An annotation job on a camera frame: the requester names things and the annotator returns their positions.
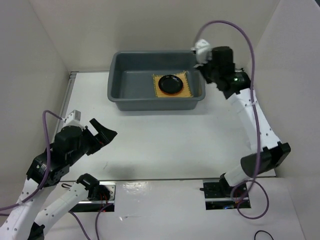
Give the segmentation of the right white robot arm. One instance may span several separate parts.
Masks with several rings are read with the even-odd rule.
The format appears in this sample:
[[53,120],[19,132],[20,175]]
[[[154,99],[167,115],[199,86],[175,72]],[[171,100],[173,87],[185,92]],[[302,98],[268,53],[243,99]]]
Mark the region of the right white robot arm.
[[262,174],[280,166],[291,147],[282,142],[273,132],[259,103],[251,80],[242,68],[236,68],[233,50],[228,46],[211,47],[201,39],[194,48],[195,68],[200,71],[208,84],[215,83],[225,99],[239,116],[249,139],[252,154],[240,159],[240,164],[220,176],[219,191],[231,196],[237,184],[254,177],[256,160],[259,159],[258,173]]

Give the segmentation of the orange plastic plate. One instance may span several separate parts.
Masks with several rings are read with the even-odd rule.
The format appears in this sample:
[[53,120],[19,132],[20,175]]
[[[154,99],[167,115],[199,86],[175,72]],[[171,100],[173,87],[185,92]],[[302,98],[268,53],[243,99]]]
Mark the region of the orange plastic plate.
[[184,91],[184,89],[181,88],[180,91],[178,91],[178,92],[170,93],[170,92],[163,91],[163,90],[161,89],[161,90],[160,90],[160,93],[161,93],[162,95],[166,95],[166,96],[178,96],[178,95],[180,95],[183,91]]

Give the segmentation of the woven bamboo mat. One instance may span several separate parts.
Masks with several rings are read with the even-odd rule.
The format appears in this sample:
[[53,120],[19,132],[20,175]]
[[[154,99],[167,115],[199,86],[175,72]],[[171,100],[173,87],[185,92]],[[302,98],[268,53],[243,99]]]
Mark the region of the woven bamboo mat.
[[174,75],[174,76],[179,77],[183,82],[183,92],[181,94],[179,94],[179,95],[176,95],[176,96],[168,96],[168,95],[161,94],[160,93],[160,89],[158,87],[158,82],[159,82],[160,78],[165,76],[165,75],[153,74],[152,75],[153,87],[154,87],[155,96],[157,98],[191,98],[193,96],[192,92],[190,90],[190,87],[189,87],[189,83],[188,83],[188,79],[187,79],[187,72],[186,71],[183,71],[183,72],[180,72],[180,73],[174,73],[174,74],[166,74],[166,75]]

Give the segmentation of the black round plate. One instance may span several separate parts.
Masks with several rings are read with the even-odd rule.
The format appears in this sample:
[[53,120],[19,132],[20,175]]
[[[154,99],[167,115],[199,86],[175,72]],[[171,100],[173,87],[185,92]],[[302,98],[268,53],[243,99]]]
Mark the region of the black round plate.
[[168,93],[176,93],[183,88],[183,81],[172,74],[162,76],[158,81],[158,87]]

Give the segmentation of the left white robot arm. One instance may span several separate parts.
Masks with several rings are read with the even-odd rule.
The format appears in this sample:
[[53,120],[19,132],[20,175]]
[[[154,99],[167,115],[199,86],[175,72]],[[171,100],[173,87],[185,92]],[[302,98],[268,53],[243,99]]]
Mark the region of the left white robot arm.
[[49,148],[34,158],[17,205],[0,228],[2,240],[42,240],[53,225],[82,200],[94,200],[98,196],[108,200],[109,191],[95,177],[84,173],[61,197],[43,207],[73,164],[84,155],[96,153],[117,135],[94,118],[90,123],[96,135],[87,126],[65,125]]

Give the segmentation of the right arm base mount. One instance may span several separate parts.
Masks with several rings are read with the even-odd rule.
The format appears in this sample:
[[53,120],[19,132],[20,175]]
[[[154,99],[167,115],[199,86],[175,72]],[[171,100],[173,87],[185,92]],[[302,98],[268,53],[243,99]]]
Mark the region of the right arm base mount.
[[232,187],[222,189],[218,179],[203,180],[199,190],[204,194],[205,209],[207,211],[237,209],[240,201],[232,200],[230,197],[232,189]]

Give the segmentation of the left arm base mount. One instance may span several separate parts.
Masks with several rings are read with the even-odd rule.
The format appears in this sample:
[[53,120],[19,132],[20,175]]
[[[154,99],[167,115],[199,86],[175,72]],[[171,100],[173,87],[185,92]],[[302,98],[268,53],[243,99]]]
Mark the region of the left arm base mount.
[[72,208],[74,213],[114,212],[116,184],[100,184],[97,189]]

